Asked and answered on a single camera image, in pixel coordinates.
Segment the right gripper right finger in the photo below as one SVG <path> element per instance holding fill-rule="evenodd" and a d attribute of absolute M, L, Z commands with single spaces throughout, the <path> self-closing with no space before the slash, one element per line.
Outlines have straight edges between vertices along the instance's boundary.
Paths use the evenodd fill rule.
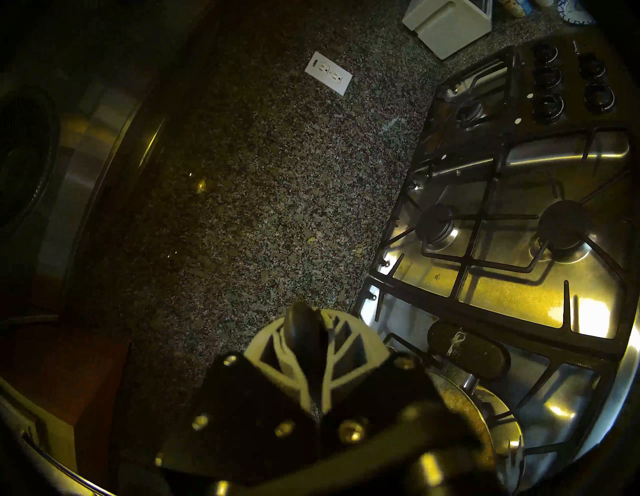
<path fill-rule="evenodd" d="M 380 336 L 348 313 L 322 309 L 328 334 L 320 409 L 328 414 L 390 356 Z"/>

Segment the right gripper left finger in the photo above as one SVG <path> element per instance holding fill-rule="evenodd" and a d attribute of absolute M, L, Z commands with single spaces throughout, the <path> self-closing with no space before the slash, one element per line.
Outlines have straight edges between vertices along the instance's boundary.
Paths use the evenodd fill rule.
<path fill-rule="evenodd" d="M 289 399 L 311 411 L 307 378 L 284 337 L 284 320 L 275 320 L 251 340 L 244 357 Z"/>

